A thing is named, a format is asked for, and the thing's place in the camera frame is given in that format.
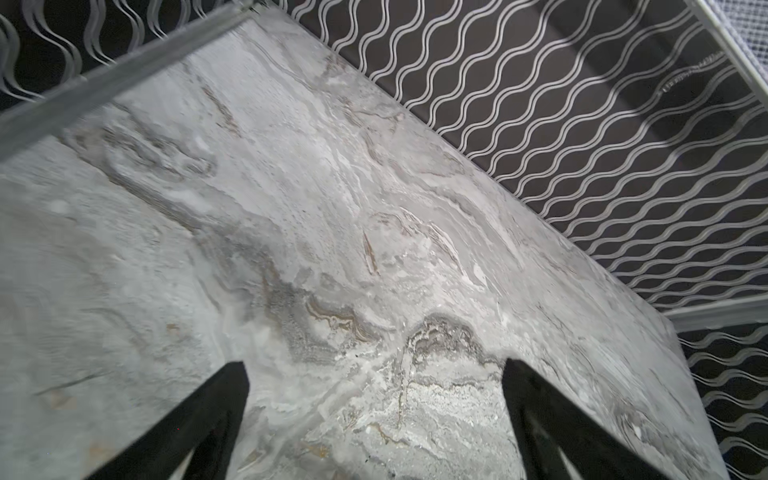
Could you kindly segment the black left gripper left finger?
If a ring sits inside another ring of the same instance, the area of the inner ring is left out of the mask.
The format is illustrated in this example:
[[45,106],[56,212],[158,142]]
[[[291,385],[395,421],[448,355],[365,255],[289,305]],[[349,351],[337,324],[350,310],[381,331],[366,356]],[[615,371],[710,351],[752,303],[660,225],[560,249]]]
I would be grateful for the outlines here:
[[91,479],[224,479],[249,394],[245,365],[229,362]]

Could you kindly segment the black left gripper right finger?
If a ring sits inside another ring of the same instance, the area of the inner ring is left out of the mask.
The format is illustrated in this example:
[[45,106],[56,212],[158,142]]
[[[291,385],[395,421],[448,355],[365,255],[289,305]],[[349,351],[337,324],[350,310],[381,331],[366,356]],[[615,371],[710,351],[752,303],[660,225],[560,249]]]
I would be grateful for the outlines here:
[[507,359],[502,391],[528,479],[665,479],[519,359]]

